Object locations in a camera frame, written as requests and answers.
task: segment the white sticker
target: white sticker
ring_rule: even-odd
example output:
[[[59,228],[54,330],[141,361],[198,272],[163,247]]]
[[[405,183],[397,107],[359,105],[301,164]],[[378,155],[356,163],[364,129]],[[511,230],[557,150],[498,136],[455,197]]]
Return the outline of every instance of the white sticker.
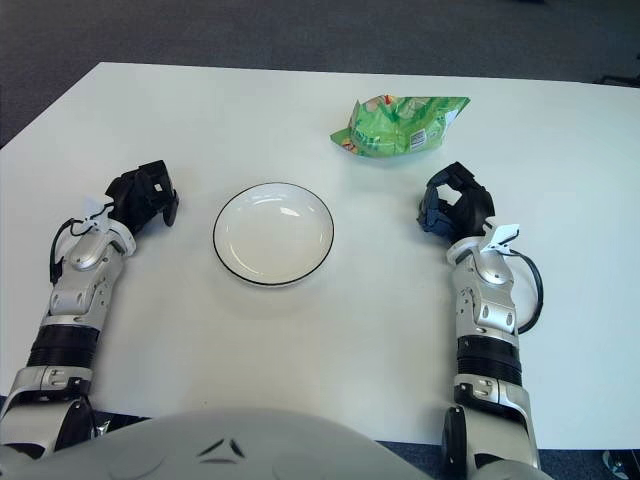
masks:
[[[416,133],[411,135],[409,139],[409,142],[410,142],[409,151],[413,152],[414,150],[420,148],[426,143],[426,141],[427,141],[427,132],[424,130],[424,128],[422,130],[418,130]]]
[[[455,110],[451,110],[450,112],[445,113],[444,114],[444,123],[446,125],[445,128],[451,125],[451,123],[456,119],[457,116],[458,116],[457,108]]]

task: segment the white table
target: white table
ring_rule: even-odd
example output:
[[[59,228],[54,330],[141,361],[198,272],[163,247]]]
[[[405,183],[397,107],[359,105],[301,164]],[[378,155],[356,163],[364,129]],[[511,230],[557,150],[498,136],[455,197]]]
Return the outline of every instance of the white table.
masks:
[[[381,93],[471,104],[430,153],[367,160],[333,145],[355,100]],[[539,446],[637,448],[639,152],[632,89],[100,64],[0,151],[0,393],[35,339],[56,228],[82,214],[83,194],[164,159],[177,220],[147,226],[125,266],[95,406],[275,407],[439,443],[455,368],[451,268],[415,216],[425,182],[460,161],[499,219],[521,224],[514,246],[545,281],[540,323],[521,338]],[[309,188],[335,220],[325,264],[288,288],[241,283],[211,244],[224,203],[265,181]],[[512,264],[526,317],[533,289]]]

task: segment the white plate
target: white plate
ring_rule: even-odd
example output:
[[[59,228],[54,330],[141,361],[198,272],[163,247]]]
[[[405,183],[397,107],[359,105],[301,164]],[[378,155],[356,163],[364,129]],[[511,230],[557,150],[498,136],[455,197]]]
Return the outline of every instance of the white plate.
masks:
[[[332,243],[327,206],[289,183],[264,183],[240,192],[213,227],[220,261],[258,285],[286,285],[306,277],[324,261]]]

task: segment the chip bag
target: chip bag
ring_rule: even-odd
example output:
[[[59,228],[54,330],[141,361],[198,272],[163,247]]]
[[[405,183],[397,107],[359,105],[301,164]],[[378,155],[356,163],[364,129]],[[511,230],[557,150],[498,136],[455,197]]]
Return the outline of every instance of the chip bag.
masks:
[[[393,97],[356,102],[349,126],[331,140],[363,157],[391,157],[442,144],[447,128],[469,103],[467,97]]]

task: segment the gray carpet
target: gray carpet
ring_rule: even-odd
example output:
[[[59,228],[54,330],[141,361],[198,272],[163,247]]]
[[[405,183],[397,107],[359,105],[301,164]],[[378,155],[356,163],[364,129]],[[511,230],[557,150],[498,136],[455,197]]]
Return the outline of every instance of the gray carpet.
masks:
[[[638,0],[0,0],[0,145],[100,61],[590,82]]]

